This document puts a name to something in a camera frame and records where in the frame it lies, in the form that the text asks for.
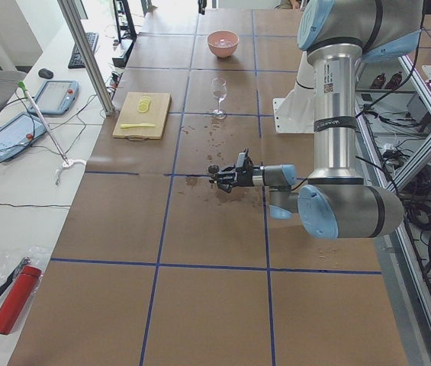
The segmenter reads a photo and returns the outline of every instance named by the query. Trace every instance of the blue device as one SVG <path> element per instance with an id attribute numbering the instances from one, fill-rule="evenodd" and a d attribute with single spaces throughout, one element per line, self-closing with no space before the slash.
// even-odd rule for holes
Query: blue device
<path id="1" fill-rule="evenodd" d="M 44 116 L 61 116 L 71 108 L 78 90 L 79 84 L 74 80 L 46 80 L 34 101 Z M 27 111 L 36 114 L 31 105 Z"/>
<path id="2" fill-rule="evenodd" d="M 8 160 L 21 153 L 46 132 L 39 118 L 20 113 L 0 127 L 0 160 Z"/>

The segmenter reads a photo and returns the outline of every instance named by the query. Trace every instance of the pink bowl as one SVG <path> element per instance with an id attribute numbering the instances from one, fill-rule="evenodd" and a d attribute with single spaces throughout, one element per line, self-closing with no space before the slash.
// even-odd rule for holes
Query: pink bowl
<path id="1" fill-rule="evenodd" d="M 207 38 L 208 48 L 217 57 L 223 59 L 232 55 L 239 44 L 239 37 L 228 30 L 213 32 Z"/>

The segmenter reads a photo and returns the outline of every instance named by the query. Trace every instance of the keyboard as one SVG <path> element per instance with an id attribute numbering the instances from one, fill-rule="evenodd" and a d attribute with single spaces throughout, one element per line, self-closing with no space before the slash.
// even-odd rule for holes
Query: keyboard
<path id="1" fill-rule="evenodd" d="M 98 43 L 98 33 L 86 32 L 86 39 L 92 48 L 93 53 L 95 52 L 96 44 Z M 69 59 L 68 69 L 84 69 L 85 63 L 79 53 L 78 46 L 74 46 L 71 52 L 71 59 Z"/>

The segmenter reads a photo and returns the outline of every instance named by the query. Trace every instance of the wooden cutting board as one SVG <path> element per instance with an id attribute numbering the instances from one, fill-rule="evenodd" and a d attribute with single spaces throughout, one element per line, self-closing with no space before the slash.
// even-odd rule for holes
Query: wooden cutting board
<path id="1" fill-rule="evenodd" d="M 150 97 L 151 102 L 149 110 L 140 113 L 137 110 L 137 105 L 144 96 Z M 118 139 L 161 140 L 170 102 L 171 95 L 169 93 L 127 93 L 112 136 Z M 156 126 L 121 128 L 122 124 L 155 124 Z"/>

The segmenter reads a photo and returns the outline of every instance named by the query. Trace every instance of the computer mouse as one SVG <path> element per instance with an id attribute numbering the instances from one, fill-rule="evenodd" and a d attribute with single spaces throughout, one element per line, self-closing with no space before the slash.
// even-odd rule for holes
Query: computer mouse
<path id="1" fill-rule="evenodd" d="M 40 69 L 39 76 L 44 79 L 52 79 L 54 77 L 54 72 L 49 69 Z"/>

